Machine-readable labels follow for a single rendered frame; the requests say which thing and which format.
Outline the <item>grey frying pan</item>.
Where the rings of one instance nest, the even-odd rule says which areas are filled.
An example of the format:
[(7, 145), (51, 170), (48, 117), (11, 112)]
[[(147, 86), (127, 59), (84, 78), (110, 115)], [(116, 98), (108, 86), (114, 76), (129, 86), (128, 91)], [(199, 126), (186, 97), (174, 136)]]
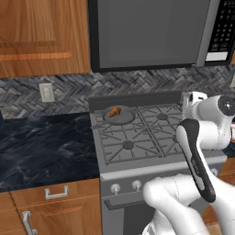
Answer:
[(109, 124), (111, 126), (127, 125), (131, 123), (136, 117), (135, 110), (128, 106), (118, 106), (121, 108), (120, 114), (118, 116), (109, 117), (108, 115), (113, 107), (114, 106), (110, 106), (101, 112), (102, 121), (98, 124), (93, 125), (92, 129), (98, 129), (105, 124)]

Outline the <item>wooden base cupboard door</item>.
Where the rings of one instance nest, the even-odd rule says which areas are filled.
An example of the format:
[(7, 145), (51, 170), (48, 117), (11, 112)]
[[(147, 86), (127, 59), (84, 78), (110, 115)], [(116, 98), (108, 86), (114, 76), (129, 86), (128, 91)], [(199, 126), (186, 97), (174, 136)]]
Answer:
[(0, 193), (0, 235), (27, 235), (8, 192)]
[(85, 196), (20, 207), (29, 211), (29, 226), (36, 235), (102, 235), (99, 196)]

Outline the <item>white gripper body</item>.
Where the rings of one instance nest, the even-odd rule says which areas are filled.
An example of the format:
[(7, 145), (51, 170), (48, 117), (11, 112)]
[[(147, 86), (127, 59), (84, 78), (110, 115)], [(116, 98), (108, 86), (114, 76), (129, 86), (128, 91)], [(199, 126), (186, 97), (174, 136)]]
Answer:
[(183, 119), (191, 118), (191, 119), (200, 119), (198, 115), (198, 105), (196, 102), (194, 104), (191, 103), (183, 103)]

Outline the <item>brown croissant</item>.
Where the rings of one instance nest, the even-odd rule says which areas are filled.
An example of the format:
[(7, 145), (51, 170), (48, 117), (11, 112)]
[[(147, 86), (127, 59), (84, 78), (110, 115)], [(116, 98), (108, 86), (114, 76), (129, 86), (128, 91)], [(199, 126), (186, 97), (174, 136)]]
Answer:
[(109, 113), (109, 117), (112, 118), (114, 116), (118, 116), (121, 112), (121, 108), (118, 106), (115, 106), (111, 109), (110, 113)]

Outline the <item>wooden wall cupboard door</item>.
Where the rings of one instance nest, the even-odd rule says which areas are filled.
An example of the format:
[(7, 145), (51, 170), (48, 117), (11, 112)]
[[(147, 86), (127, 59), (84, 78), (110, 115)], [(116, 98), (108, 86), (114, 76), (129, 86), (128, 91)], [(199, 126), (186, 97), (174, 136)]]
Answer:
[(0, 0), (0, 77), (89, 72), (86, 0)]

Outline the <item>white wall socket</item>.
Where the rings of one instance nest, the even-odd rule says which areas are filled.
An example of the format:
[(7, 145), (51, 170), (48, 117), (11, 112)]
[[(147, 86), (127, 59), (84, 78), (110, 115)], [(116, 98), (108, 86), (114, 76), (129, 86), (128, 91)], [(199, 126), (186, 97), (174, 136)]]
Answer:
[(54, 101), (54, 93), (52, 84), (40, 84), (39, 91), (41, 100), (43, 103), (53, 102)]

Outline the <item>wooden drawer front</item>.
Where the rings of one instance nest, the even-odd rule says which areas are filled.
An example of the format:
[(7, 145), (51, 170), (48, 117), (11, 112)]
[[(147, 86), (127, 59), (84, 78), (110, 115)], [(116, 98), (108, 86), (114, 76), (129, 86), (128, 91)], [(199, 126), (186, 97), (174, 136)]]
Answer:
[[(59, 194), (64, 191), (64, 186), (69, 186), (68, 196), (46, 200), (45, 189), (49, 188), (52, 194)], [(29, 207), (40, 203), (48, 203), (59, 200), (78, 198), (83, 196), (96, 196), (99, 194), (99, 179), (89, 179), (58, 185), (47, 185), (12, 191), (11, 195), (15, 200), (17, 207)]]

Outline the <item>black and grey microwave oven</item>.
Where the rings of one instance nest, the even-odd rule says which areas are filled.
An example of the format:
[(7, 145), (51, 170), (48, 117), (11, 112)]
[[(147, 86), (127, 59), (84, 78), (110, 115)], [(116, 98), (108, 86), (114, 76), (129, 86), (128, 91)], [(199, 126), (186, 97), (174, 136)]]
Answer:
[(96, 73), (228, 65), (235, 0), (88, 0)]

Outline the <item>grey gas stove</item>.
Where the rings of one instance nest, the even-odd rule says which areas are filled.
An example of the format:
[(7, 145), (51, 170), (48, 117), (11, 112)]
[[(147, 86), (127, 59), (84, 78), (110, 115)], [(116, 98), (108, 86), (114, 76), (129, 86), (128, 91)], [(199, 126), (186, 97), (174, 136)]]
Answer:
[[(110, 200), (112, 205), (145, 201), (143, 187), (149, 181), (190, 174), (176, 138), (176, 129), (183, 120), (183, 94), (172, 91), (90, 98), (92, 126), (102, 121), (101, 112), (110, 106), (128, 106), (136, 112), (135, 119), (127, 125), (105, 124), (93, 129), (100, 171), (103, 235), (142, 235), (155, 214), (155, 209), (146, 202), (108, 210), (104, 200)], [(203, 151), (209, 169), (218, 169), (227, 160), (222, 151)], [(139, 191), (132, 187), (136, 180), (141, 182)], [(120, 185), (116, 195), (111, 192), (113, 184)], [(199, 213), (202, 203), (207, 202), (198, 198), (190, 207)]]

